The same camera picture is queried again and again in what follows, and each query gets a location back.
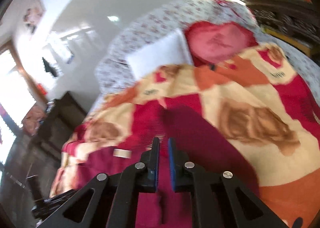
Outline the dark red garment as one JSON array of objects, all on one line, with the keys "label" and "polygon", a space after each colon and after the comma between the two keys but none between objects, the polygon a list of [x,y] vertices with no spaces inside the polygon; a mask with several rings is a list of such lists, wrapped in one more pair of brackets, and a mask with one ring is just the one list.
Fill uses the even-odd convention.
[{"label": "dark red garment", "polygon": [[255,194],[259,193],[257,175],[247,160],[207,122],[188,106],[152,112],[133,121],[135,132],[119,145],[90,153],[78,166],[76,188],[80,189],[98,173],[114,175],[136,163],[155,136],[162,138],[159,182],[156,193],[139,195],[136,227],[191,227],[191,204],[187,193],[172,190],[169,172],[168,139],[189,159],[213,173],[231,171]]}]

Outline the dark wooden side table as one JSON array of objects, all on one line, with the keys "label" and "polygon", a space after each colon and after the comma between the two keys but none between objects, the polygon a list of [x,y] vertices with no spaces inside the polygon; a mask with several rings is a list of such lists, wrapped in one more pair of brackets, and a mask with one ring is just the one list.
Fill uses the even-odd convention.
[{"label": "dark wooden side table", "polygon": [[46,110],[34,105],[22,120],[22,130],[37,147],[59,158],[63,145],[86,115],[67,91],[60,99],[50,101]]}]

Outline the orange red patterned blanket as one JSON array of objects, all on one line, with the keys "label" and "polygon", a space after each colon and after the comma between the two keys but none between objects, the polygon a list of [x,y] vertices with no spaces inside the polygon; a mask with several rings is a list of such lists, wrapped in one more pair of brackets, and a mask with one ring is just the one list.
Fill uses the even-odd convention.
[{"label": "orange red patterned blanket", "polygon": [[133,135],[136,117],[188,106],[253,167],[260,199],[287,225],[308,227],[319,211],[319,106],[282,49],[261,44],[211,69],[166,65],[103,104],[62,148],[54,197],[76,188],[90,153]]}]

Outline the floral quilt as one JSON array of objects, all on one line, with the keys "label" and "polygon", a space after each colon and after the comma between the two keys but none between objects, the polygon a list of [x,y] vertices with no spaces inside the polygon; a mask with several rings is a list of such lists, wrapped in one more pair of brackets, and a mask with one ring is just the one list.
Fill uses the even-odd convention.
[{"label": "floral quilt", "polygon": [[107,54],[95,68],[101,93],[116,93],[133,84],[125,61],[127,54],[152,44],[177,28],[185,30],[197,21],[223,24],[234,21],[248,30],[259,29],[246,6],[237,2],[218,4],[214,0],[176,0],[133,21],[109,43]]}]

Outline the dark hanging cloth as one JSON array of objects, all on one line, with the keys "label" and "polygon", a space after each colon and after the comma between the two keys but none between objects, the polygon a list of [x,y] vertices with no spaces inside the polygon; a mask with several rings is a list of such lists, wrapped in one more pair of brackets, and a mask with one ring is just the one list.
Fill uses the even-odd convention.
[{"label": "dark hanging cloth", "polygon": [[44,64],[44,69],[47,73],[50,73],[54,78],[57,77],[57,71],[56,69],[54,69],[53,67],[51,67],[51,65],[47,62],[47,60],[42,57],[42,61],[43,61],[43,64]]}]

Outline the red heart-shaped cushion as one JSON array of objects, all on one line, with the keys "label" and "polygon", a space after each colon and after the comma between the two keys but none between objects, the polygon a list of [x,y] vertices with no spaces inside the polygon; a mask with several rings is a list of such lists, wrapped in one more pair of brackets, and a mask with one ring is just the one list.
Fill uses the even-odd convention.
[{"label": "red heart-shaped cushion", "polygon": [[217,64],[258,45],[254,33],[236,22],[198,21],[184,30],[184,35],[196,67]]}]

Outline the white pillow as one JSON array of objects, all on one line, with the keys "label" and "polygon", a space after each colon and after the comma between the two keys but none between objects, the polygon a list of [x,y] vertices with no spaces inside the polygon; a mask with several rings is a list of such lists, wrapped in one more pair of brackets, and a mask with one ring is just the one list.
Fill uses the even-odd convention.
[{"label": "white pillow", "polygon": [[163,65],[194,64],[184,33],[179,28],[156,42],[128,54],[126,61],[136,80]]}]

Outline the dark carved wooden headboard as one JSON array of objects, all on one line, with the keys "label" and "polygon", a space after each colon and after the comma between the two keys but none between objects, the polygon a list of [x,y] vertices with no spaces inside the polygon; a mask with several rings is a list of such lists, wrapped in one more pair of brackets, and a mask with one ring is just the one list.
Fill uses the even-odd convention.
[{"label": "dark carved wooden headboard", "polygon": [[319,10],[305,0],[241,0],[259,26],[289,38],[309,58],[319,58]]}]

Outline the red wall sticker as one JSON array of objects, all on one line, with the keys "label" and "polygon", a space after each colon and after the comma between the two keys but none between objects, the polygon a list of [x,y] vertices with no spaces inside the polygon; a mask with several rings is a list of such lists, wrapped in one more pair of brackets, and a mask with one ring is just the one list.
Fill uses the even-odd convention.
[{"label": "red wall sticker", "polygon": [[42,95],[44,95],[44,96],[47,95],[48,92],[46,91],[46,89],[44,88],[44,86],[43,86],[42,84],[38,83],[38,84],[37,84],[37,88],[38,88],[39,92],[40,92]]}]

